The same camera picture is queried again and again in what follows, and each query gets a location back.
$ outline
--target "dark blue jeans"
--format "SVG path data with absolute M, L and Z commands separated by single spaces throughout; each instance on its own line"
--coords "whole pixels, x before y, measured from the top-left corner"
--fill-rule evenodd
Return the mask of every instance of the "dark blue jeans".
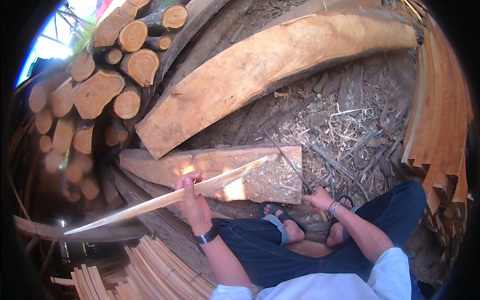
M 402 248 L 418 225 L 425 205 L 422 185 L 407 180 L 355 213 L 383 230 L 396 247 Z M 269 221 L 213 218 L 212 222 L 221 225 L 220 236 L 251 282 L 264 288 L 313 273 L 355 273 L 367 281 L 373 268 L 351 237 L 332 253 L 311 258 L 280 247 L 280 231 Z

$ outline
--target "wristwatch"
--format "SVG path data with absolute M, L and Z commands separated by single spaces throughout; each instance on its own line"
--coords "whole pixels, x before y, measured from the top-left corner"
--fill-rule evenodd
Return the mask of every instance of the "wristwatch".
M 218 230 L 220 229 L 220 224 L 215 224 L 212 226 L 212 228 L 210 228 L 210 230 L 197 237 L 196 235 L 193 236 L 193 239 L 195 240 L 195 242 L 199 243 L 199 244 L 207 244 L 211 241 L 213 241 L 214 238 L 216 238 L 216 236 L 218 235 Z

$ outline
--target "knife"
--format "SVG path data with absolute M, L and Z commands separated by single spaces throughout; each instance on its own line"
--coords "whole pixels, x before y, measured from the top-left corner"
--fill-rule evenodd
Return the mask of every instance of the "knife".
M 305 178 L 300 175 L 299 171 L 297 170 L 297 168 L 293 165 L 293 163 L 290 161 L 290 159 L 285 155 L 285 153 L 282 151 L 282 149 L 280 149 L 280 147 L 274 142 L 274 140 L 272 139 L 272 137 L 270 135 L 268 135 L 268 133 L 264 130 L 265 134 L 268 136 L 268 138 L 270 139 L 270 141 L 272 141 L 272 143 L 275 145 L 275 147 L 277 148 L 277 150 L 280 152 L 280 154 L 285 158 L 285 160 L 290 164 L 290 166 L 292 167 L 292 169 L 295 171 L 295 173 L 298 175 L 298 177 L 300 178 L 301 182 L 303 183 L 303 185 L 307 188 L 307 193 L 308 195 L 315 195 L 315 191 L 312 189 L 312 187 L 308 184 L 308 182 L 305 180 Z M 324 222 L 328 222 L 328 218 L 327 216 L 325 215 L 325 212 L 323 211 L 320 211 L 320 216 L 322 217 L 322 220 Z

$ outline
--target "sandal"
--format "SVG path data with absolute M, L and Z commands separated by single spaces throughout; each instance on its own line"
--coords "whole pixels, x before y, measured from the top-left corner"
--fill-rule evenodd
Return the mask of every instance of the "sandal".
M 349 201 L 350 201 L 350 204 L 352 205 L 352 207 L 348 207 L 348 206 L 346 206 L 345 204 L 340 203 L 340 200 L 341 200 L 342 198 L 346 198 L 347 200 L 349 200 Z M 353 206 L 352 198 L 348 197 L 347 195 L 342 195 L 342 196 L 340 196 L 339 199 L 338 199 L 338 203 L 340 203 L 341 206 L 343 206 L 344 208 L 346 208 L 346 209 L 348 209 L 348 210 L 351 210 L 351 209 L 354 207 L 354 206 Z M 338 223 L 338 220 L 333 216 L 333 217 L 332 217 L 332 223 L 330 223 L 330 228 L 331 228 L 332 225 L 335 224 L 335 223 Z
M 283 208 L 281 208 L 279 205 L 277 204 L 274 204 L 272 202 L 263 202 L 261 205 L 260 205 L 260 208 L 259 208 L 259 213 L 260 213 L 260 217 L 263 218 L 265 217 L 265 207 L 267 206 L 267 204 L 271 204 L 272 206 L 270 207 L 270 209 L 268 210 L 268 214 L 267 215 L 274 215 L 275 216 L 275 213 L 278 211 L 278 210 L 281 210 L 282 211 L 282 214 L 280 214 L 278 216 L 278 219 L 280 220 L 280 222 L 284 222 L 285 220 L 292 220 L 293 222 L 297 223 L 297 225 L 299 226 L 299 228 L 304 232 L 306 233 L 307 232 L 307 229 L 306 227 L 300 223 L 299 221 L 295 220 L 292 216 L 290 216 L 286 210 L 284 210 Z

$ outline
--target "sky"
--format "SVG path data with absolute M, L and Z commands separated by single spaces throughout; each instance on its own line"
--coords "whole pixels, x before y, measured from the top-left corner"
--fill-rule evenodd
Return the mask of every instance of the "sky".
M 93 22 L 95 18 L 96 4 L 97 0 L 69 0 L 69 7 L 72 8 L 72 11 L 80 18 L 85 19 L 89 22 Z M 66 16 L 66 19 L 73 24 L 73 19 Z M 57 23 L 57 32 L 58 32 L 58 41 L 68 44 L 72 39 L 72 34 L 70 33 L 70 27 L 67 23 L 56 13 L 52 13 L 48 19 L 45 26 L 40 30 L 40 33 L 49 36 L 53 39 L 57 39 L 57 34 L 55 32 L 55 21 Z M 46 37 L 39 36 L 34 42 L 32 49 L 27 54 L 25 58 L 24 65 L 20 70 L 20 73 L 17 77 L 17 82 L 15 86 L 18 86 L 25 79 L 27 79 L 28 70 L 32 62 L 36 61 L 37 58 L 50 59 L 50 58 L 67 58 L 72 54 L 72 51 L 67 46 L 64 46 L 60 43 L 52 41 Z

